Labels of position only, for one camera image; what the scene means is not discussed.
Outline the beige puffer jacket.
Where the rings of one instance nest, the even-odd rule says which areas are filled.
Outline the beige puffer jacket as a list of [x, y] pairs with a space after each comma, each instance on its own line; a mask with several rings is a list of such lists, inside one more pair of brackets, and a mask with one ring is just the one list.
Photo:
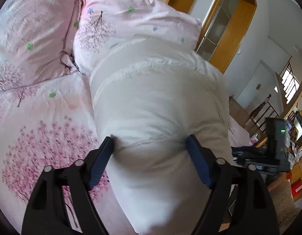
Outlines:
[[223, 74], [178, 43], [134, 36], [103, 56], [90, 91], [98, 138], [114, 138], [111, 187], [135, 232], [190, 234], [210, 191], [187, 137], [233, 161]]

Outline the pink cherry blossom bedsheet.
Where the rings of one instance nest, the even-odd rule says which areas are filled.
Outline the pink cherry blossom bedsheet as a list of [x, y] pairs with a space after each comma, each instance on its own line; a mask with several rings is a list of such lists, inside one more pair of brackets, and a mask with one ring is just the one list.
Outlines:
[[[248, 133], [230, 115], [228, 140], [234, 147], [249, 144]], [[17, 232], [43, 168], [70, 166], [102, 141], [86, 76], [75, 73], [0, 94], [0, 209]], [[110, 234], [138, 234], [107, 171], [90, 196]]]

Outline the large pink floral pillow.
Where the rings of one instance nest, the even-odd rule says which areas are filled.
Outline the large pink floral pillow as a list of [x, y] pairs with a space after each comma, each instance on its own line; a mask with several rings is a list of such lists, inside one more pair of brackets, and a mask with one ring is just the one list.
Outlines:
[[70, 74], [85, 0], [6, 0], [0, 10], [0, 92]]

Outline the small pink floral pillow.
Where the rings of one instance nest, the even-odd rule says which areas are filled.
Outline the small pink floral pillow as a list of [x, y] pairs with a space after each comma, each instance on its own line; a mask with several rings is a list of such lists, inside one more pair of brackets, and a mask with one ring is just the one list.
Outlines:
[[194, 49], [202, 23], [158, 0], [80, 0], [67, 55], [72, 71], [90, 74], [119, 42], [136, 34], [163, 38]]

